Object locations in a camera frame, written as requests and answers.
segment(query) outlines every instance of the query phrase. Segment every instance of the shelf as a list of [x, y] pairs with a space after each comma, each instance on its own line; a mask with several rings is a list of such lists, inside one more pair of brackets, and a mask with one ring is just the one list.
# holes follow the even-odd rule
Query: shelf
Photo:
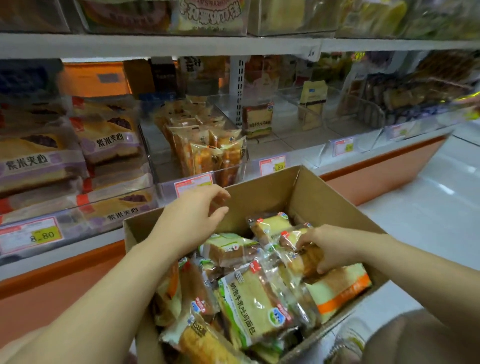
[[333, 39], [300, 36], [204, 37], [0, 34], [0, 59], [295, 54], [316, 61], [323, 52], [480, 49], [480, 41]]

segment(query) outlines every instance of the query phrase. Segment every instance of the tiled floor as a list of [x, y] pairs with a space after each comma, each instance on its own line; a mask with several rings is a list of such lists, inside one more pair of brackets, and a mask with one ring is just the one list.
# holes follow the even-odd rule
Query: tiled floor
[[[360, 209], [397, 239], [480, 269], [480, 147], [450, 137], [412, 183]], [[376, 331], [420, 304], [392, 282], [357, 307], [353, 316]], [[305, 353], [303, 363], [321, 363], [334, 330]]]

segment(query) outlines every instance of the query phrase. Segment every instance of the person's right hand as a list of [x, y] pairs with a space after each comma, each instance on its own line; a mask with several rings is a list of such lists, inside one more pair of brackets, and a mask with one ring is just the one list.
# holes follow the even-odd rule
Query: person's right hand
[[365, 242], [373, 235], [372, 232], [339, 228], [337, 226], [322, 225], [319, 228], [309, 229], [300, 236], [297, 249], [314, 243], [324, 252], [324, 258], [317, 266], [320, 274], [337, 268], [360, 263], [364, 259]]

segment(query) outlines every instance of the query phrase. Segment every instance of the person's left hand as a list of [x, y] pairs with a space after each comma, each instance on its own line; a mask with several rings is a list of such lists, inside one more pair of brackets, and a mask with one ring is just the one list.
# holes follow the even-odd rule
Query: person's left hand
[[177, 258], [203, 244], [228, 212], [223, 206], [230, 194], [213, 184], [184, 192], [167, 205], [148, 236], [161, 249], [175, 249]]

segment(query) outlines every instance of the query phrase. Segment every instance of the hand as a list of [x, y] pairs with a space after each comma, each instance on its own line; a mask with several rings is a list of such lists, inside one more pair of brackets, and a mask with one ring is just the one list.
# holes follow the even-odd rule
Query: hand
[[180, 258], [203, 244], [228, 212], [230, 194], [213, 184], [184, 192], [167, 205], [148, 236], [161, 248], [173, 248]]
[[322, 225], [309, 229], [300, 236], [297, 249], [314, 243], [324, 251], [324, 258], [317, 266], [317, 272], [324, 274], [333, 268], [349, 266], [363, 261], [366, 244], [378, 234]]

